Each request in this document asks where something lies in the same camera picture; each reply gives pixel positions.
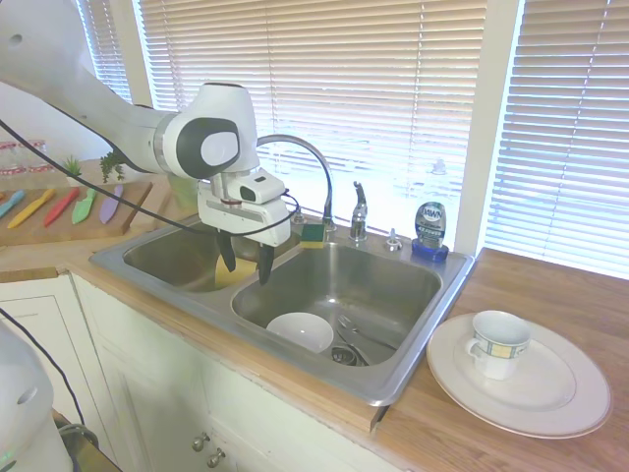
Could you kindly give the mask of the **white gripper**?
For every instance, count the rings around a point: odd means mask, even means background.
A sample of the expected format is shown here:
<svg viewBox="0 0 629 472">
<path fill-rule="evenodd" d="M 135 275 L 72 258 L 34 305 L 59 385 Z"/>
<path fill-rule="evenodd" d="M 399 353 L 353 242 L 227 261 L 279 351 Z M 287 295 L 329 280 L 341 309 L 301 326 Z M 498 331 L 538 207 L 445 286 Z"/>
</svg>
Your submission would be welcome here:
<svg viewBox="0 0 629 472">
<path fill-rule="evenodd" d="M 272 272 L 273 247 L 280 246 L 291 235 L 286 204 L 280 198 L 274 198 L 261 205 L 249 202 L 227 205 L 212 194 L 209 182 L 198 181 L 198 210 L 200 221 L 218 230 L 216 242 L 229 272 L 233 272 L 237 265 L 231 234 L 248 233 L 249 239 L 262 243 L 257 271 L 259 283 L 266 284 Z"/>
</svg>

